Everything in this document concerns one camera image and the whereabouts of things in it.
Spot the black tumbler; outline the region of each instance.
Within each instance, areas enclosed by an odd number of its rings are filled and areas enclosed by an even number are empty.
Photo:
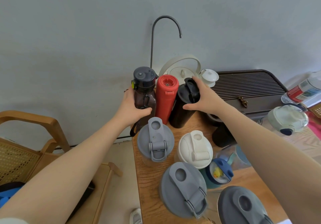
[[[212,140],[218,147],[224,148],[236,144],[235,138],[224,123],[212,133]]]
[[[184,127],[195,111],[184,110],[183,105],[196,103],[200,99],[200,92],[197,84],[192,78],[186,78],[185,84],[181,84],[176,94],[173,110],[169,123],[177,129]]]

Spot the table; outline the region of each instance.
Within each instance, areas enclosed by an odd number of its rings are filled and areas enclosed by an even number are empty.
[[[195,112],[194,115],[188,120],[186,125],[181,129],[175,129],[169,123],[167,126],[174,134],[175,146],[166,161],[160,163],[158,167],[148,167],[143,163],[142,156],[137,147],[137,135],[133,137],[134,158],[143,223],[210,224],[211,222],[205,220],[204,218],[199,220],[194,218],[183,219],[170,213],[158,196],[158,186],[164,171],[174,163],[174,154],[176,152],[178,142],[184,134],[193,130],[200,130],[211,142],[214,152],[221,149],[217,147],[211,139],[211,134],[214,132],[215,127],[205,123],[199,112]],[[303,136],[299,137],[298,140],[295,139],[295,141],[292,143],[312,157],[321,155],[321,144],[314,133],[307,127],[304,129],[302,135]],[[224,185],[223,188],[229,185],[242,186],[255,193],[262,201],[269,217],[274,223],[278,223],[287,219],[287,215],[279,204],[278,200],[252,167],[235,171],[231,183]]]

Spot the white sleeve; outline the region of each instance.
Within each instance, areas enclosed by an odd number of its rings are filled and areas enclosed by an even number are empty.
[[[24,220],[20,220],[17,218],[3,218],[0,219],[0,224],[28,224]]]

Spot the metal faucet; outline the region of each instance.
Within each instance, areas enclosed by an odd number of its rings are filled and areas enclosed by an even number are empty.
[[[158,17],[158,18],[155,20],[155,22],[154,22],[154,24],[153,24],[153,27],[151,28],[150,68],[151,68],[151,66],[152,66],[152,64],[153,64],[154,29],[155,29],[156,23],[157,23],[160,19],[162,19],[162,18],[168,18],[168,19],[173,20],[173,22],[176,24],[177,28],[179,29],[179,37],[180,37],[180,38],[183,37],[183,36],[182,36],[182,30],[181,30],[181,28],[180,28],[180,26],[179,26],[179,23],[178,23],[173,17],[167,16],[167,15],[163,15],[163,16]]]

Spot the white sneaker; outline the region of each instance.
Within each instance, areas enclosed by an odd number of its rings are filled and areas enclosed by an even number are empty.
[[[132,211],[129,217],[129,224],[142,224],[142,212],[140,208]]]

